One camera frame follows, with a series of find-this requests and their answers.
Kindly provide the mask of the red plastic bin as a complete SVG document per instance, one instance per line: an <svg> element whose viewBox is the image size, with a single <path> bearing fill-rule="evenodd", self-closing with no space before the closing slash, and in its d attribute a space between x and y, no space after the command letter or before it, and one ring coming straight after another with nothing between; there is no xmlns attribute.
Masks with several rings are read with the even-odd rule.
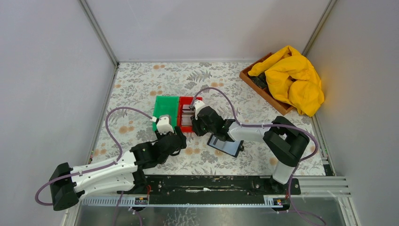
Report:
<svg viewBox="0 0 399 226"><path fill-rule="evenodd" d="M190 109L193 97L179 97L177 125L184 133L192 133L191 117L194 116L194 110Z"/></svg>

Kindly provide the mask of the black leather card holder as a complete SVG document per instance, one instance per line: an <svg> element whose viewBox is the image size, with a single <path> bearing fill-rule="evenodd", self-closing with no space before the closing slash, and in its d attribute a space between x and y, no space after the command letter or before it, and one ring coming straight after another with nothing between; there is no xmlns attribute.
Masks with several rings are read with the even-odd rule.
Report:
<svg viewBox="0 0 399 226"><path fill-rule="evenodd" d="M239 153L245 150L243 141L221 141L214 135L210 136L207 145L234 158L237 158Z"/></svg>

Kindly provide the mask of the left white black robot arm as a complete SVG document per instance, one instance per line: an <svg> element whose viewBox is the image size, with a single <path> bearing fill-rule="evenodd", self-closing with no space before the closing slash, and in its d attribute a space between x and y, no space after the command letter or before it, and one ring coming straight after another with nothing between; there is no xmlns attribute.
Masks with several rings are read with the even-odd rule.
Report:
<svg viewBox="0 0 399 226"><path fill-rule="evenodd" d="M131 191L139 194L147 185L144 169L163 164L187 147L186 136L179 127L157 140L140 143L122 154L91 165L71 167L59 164L50 177L50 192L54 211L76 205L81 199L109 192Z"/></svg>

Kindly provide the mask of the green plastic bin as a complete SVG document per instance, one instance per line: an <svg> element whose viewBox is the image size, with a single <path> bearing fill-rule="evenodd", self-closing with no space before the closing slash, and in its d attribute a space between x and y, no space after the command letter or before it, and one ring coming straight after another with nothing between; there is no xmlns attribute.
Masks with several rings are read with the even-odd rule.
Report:
<svg viewBox="0 0 399 226"><path fill-rule="evenodd" d="M179 97L177 96L156 96L153 116L159 118L163 115L170 116L172 128L177 126Z"/></svg>

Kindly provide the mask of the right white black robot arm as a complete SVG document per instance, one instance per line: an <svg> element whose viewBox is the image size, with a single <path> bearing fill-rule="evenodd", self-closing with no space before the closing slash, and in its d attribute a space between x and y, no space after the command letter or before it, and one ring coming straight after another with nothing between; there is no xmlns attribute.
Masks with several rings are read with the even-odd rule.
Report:
<svg viewBox="0 0 399 226"><path fill-rule="evenodd" d="M283 116L271 124L242 124L235 119L223 119L213 108L201 101L191 117L192 131L197 136L211 134L209 145L236 157L243 141L265 143L278 163L270 180L270 188L276 194L288 189L288 181L298 166L312 135L294 126Z"/></svg>

